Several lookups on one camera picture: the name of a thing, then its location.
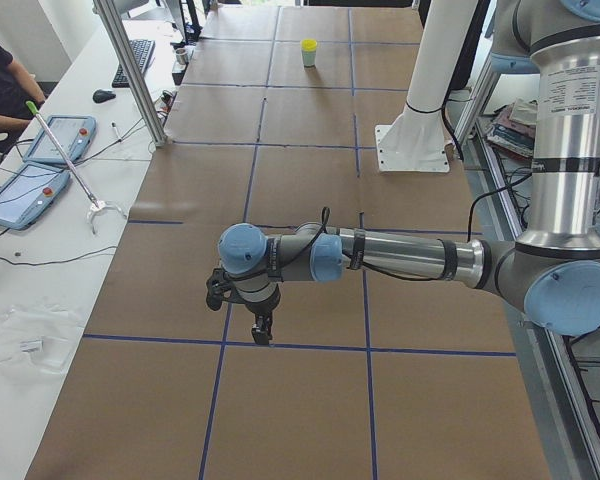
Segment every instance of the label sticker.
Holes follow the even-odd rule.
[[[542,77],[538,120],[598,113],[600,65],[559,70]]]

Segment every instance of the brown cardboard sheet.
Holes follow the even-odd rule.
[[[356,88],[408,89],[417,55],[417,45],[354,44]]]
[[[315,38],[319,42],[349,41],[349,9],[323,7],[283,7],[276,40]]]
[[[354,44],[355,86],[401,91],[352,96],[349,11],[223,6],[210,15],[205,36],[268,42],[227,50],[203,40],[189,81],[260,84],[277,31],[290,42],[276,44],[272,82],[344,88],[181,86],[166,127],[176,143],[155,153],[86,328],[155,341],[83,339],[28,480],[368,480],[373,452],[383,480],[549,477],[516,359],[484,356],[513,351],[501,303],[487,294],[373,272],[366,291],[360,272],[285,282],[277,346],[232,343],[251,343],[241,305],[219,345],[228,310],[207,308],[205,282],[220,234],[245,205],[247,221],[277,227],[318,221],[328,205],[331,225],[356,227],[364,212],[368,229],[466,228],[472,197],[460,162],[449,174],[381,174],[375,149],[356,155],[375,145],[376,123],[402,110],[417,46]],[[408,9],[353,9],[351,22],[358,42],[420,35]],[[307,36],[322,42],[311,72],[297,45]]]
[[[354,42],[419,43],[422,23],[411,8],[352,8]]]
[[[228,347],[205,480],[368,480],[364,352]]]
[[[128,224],[86,333],[222,339],[225,311],[206,306],[225,226]]]
[[[353,98],[358,126],[358,144],[361,147],[376,146],[376,125],[391,125],[402,113],[407,92],[381,90],[356,90]]]
[[[359,226],[359,180],[354,149],[260,147],[247,220],[256,225],[298,226],[319,222]]]
[[[472,196],[459,161],[449,173],[380,172],[375,150],[360,152],[366,228],[462,232]],[[478,231],[474,220],[472,230]]]
[[[202,225],[241,222],[254,150],[165,145],[153,155],[129,218]]]
[[[502,300],[495,295],[460,282],[401,282],[375,272],[367,274],[367,288],[374,347],[514,351]]]
[[[549,480],[515,358],[373,354],[378,478]]]
[[[282,300],[274,313],[274,343],[365,346],[360,272],[346,270],[337,282],[282,283],[280,292]],[[252,342],[253,321],[253,314],[245,307],[235,306],[231,312],[228,339]]]
[[[299,42],[276,42],[269,85],[351,88],[351,50],[346,43],[322,43],[316,66],[305,68]]]
[[[219,350],[83,339],[27,480],[197,476]]]
[[[349,90],[268,89],[260,139],[265,144],[355,147],[352,98]]]
[[[272,42],[201,39],[182,82],[264,86],[271,48]]]
[[[165,125],[177,142],[254,143],[264,88],[181,85]]]
[[[207,17],[202,38],[224,40],[273,40],[278,7],[220,5]]]

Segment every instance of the computer mouse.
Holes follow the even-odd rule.
[[[96,103],[106,102],[107,100],[111,100],[112,98],[116,98],[116,94],[113,93],[113,90],[98,89],[95,92],[93,92],[93,101]]]

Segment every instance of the keyboard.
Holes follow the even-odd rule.
[[[140,68],[140,73],[144,75],[149,67],[151,61],[151,55],[153,55],[153,49],[156,46],[156,42],[153,40],[130,40],[131,50],[133,50],[133,56],[136,58],[136,63]],[[118,70],[113,77],[111,86],[114,88],[128,87],[129,79],[122,70],[122,65],[118,65]]]

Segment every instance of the small cup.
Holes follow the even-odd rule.
[[[187,54],[186,48],[176,48],[176,62],[180,65],[189,63],[189,55]]]
[[[318,50],[318,42],[313,38],[305,38],[300,42],[302,48],[302,63],[305,67],[316,66],[316,50]]]

